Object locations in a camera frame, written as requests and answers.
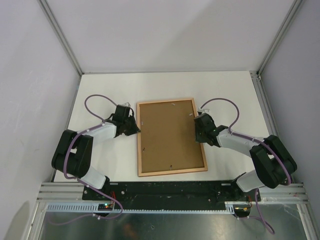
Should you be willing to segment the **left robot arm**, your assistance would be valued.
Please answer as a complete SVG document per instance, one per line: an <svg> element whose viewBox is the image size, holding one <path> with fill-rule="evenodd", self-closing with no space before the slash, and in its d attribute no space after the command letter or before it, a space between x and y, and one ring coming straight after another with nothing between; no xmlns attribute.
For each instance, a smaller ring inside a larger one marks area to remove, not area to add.
<svg viewBox="0 0 320 240"><path fill-rule="evenodd" d="M92 152L95 146L120 135L131 136L140 132L129 103L118 104L115 112L102 123L76 132L63 131L51 166L64 174L66 179L76 179L88 187L100 200L110 196L110 179L91 166Z"/></svg>

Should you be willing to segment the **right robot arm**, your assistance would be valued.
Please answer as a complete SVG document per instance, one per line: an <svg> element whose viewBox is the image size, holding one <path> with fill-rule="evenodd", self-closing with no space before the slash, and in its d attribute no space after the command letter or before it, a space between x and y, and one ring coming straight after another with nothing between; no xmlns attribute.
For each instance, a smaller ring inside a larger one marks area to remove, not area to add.
<svg viewBox="0 0 320 240"><path fill-rule="evenodd" d="M194 124L198 143L231 149L251 158L254 170L240 175L235 180L236 185L230 188L230 194L235 200L242 201L249 191L257 188L274 189L279 185L291 184L291 175L298 166L277 136L256 138L232 132L227 126L216 126L207 113L195 117Z"/></svg>

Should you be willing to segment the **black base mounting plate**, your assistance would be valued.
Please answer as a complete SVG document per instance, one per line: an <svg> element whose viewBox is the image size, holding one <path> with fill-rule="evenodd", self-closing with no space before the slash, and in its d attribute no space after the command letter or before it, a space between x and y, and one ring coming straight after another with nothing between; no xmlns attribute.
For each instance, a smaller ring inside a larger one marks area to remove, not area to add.
<svg viewBox="0 0 320 240"><path fill-rule="evenodd" d="M259 192L241 191L233 180L226 181L128 181L110 182L100 193L84 187L82 199L104 202L115 197L118 209L147 207L152 210L217 210L226 202L260 200Z"/></svg>

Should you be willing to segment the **aluminium right side rail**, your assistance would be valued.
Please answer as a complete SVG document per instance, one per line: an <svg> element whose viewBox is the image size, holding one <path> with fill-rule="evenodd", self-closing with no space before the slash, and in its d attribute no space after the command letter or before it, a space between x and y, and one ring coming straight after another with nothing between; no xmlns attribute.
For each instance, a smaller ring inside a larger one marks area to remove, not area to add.
<svg viewBox="0 0 320 240"><path fill-rule="evenodd" d="M278 136L278 129L273 116L273 112L266 94L266 90L263 86L262 77L256 71L249 71L256 96L262 110L263 118L270 135Z"/></svg>

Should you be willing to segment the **aluminium rail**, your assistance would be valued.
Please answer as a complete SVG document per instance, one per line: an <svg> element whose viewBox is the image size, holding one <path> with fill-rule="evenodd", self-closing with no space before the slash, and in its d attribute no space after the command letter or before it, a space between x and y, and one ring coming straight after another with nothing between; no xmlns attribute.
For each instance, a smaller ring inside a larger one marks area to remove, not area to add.
<svg viewBox="0 0 320 240"><path fill-rule="evenodd" d="M263 86L262 77L256 71L249 71L256 96L262 110L263 118L270 135L278 136L278 129L273 116L273 112L266 94L266 90Z"/></svg>
<svg viewBox="0 0 320 240"><path fill-rule="evenodd" d="M45 182L41 185L37 200L40 202L82 202L84 186L76 182ZM262 187L259 189L263 204L309 204L305 186L302 183L292 183L289 186L280 185L274 189Z"/></svg>

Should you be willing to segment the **aluminium front rail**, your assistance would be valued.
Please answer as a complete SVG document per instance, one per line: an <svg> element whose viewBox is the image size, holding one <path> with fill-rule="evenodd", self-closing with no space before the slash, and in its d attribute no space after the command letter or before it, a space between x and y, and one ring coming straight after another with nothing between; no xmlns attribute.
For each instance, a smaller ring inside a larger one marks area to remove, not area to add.
<svg viewBox="0 0 320 240"><path fill-rule="evenodd" d="M40 202L82 202L84 186L76 182L45 182L41 185L37 200ZM259 189L263 204L309 204L305 186L302 183L292 183L289 186L280 185L274 189L262 187Z"/></svg>

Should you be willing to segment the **left aluminium corner post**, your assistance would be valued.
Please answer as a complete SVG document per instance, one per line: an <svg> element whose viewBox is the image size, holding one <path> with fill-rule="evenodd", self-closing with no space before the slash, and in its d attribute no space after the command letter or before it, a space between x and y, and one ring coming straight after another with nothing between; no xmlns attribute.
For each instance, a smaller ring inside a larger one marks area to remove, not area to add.
<svg viewBox="0 0 320 240"><path fill-rule="evenodd" d="M53 32L55 33L58 41L60 42L66 56L68 57L71 65L77 72L77 74L81 77L84 72L79 64L79 61L76 58L76 55L74 51L71 48L71 45L69 44L52 8L49 5L49 2L47 0L38 0L37 1L41 10L43 11L47 21L49 22Z"/></svg>

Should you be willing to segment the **aluminium corner post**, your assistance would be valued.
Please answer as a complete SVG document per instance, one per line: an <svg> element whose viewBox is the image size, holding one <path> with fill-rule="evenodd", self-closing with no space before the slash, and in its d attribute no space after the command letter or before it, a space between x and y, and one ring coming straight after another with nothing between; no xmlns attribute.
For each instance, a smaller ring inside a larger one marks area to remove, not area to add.
<svg viewBox="0 0 320 240"><path fill-rule="evenodd" d="M81 77L84 72L79 64L79 61L76 58L76 55L74 51L71 48L71 45L69 44L52 8L49 5L49 2L47 0L38 0L37 1L41 10L43 11L47 21L49 22L53 32L55 33L58 41L60 42L66 56L68 57L71 65L77 72L77 74Z"/></svg>
<svg viewBox="0 0 320 240"><path fill-rule="evenodd" d="M295 18L297 17L299 11L301 10L305 0L294 0L290 6L287 14L285 15L284 20L282 21L271 45L269 46L265 56L262 59L261 64L259 65L256 74L261 76L267 67L268 63L271 61L273 55L276 53L278 47L280 46L282 40L289 31L291 25L293 24Z"/></svg>

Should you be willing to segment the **right aluminium corner post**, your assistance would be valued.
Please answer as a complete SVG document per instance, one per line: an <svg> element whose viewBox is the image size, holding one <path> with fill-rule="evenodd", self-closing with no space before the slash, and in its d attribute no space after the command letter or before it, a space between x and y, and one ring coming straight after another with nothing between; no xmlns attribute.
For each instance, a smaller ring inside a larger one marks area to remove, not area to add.
<svg viewBox="0 0 320 240"><path fill-rule="evenodd" d="M282 40L289 31L291 25L293 24L295 18L297 17L299 11L301 10L305 0L294 0L290 6L287 14L285 15L284 20L282 21L271 45L269 46L265 56L262 59L261 64L259 65L256 74L261 76L267 67L268 63L271 61L273 55L276 53L278 47L280 46Z"/></svg>

